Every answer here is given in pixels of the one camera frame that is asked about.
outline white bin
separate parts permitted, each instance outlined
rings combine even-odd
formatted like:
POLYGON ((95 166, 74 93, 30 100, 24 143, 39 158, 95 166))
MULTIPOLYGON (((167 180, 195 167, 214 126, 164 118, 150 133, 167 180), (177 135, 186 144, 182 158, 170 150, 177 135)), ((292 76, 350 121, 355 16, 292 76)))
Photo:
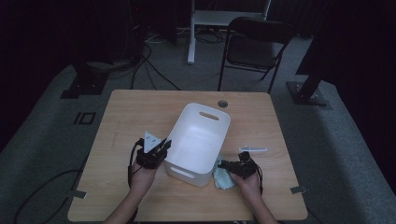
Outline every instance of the white bin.
POLYGON ((198 187, 207 185, 230 122, 228 114, 215 108, 186 105, 168 137, 172 146, 166 173, 198 187))

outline white desk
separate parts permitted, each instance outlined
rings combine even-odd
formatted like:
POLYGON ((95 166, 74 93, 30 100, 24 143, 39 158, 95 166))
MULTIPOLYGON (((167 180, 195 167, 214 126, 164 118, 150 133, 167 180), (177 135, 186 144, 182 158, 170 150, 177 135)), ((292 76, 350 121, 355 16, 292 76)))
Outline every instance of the white desk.
POLYGON ((195 25, 217 25, 228 26, 237 17, 252 17, 266 20, 271 0, 266 2, 262 13, 257 12, 235 12, 235 11, 205 11, 195 10, 195 0, 191 0, 191 36, 189 47, 188 64, 195 61, 195 25))

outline wooden table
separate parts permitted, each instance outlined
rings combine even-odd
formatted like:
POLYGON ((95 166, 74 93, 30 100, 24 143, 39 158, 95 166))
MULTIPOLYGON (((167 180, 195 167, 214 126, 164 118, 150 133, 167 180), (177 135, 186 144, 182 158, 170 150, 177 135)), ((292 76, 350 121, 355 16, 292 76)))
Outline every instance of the wooden table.
MULTIPOLYGON (((227 161, 239 161, 239 147, 268 147, 250 156, 262 168, 262 197, 278 220, 307 217, 289 152, 270 96, 258 92, 114 91, 108 102, 90 157, 78 184, 85 199, 74 198, 72 221, 103 221, 128 192, 127 166, 134 143, 149 131, 164 139, 188 103, 208 105, 228 113, 231 125, 221 149, 227 161), (228 106, 221 108, 218 101, 228 106)), ((238 187, 216 189, 213 177, 195 187, 165 172, 163 165, 139 205, 136 221, 251 220, 238 187)))

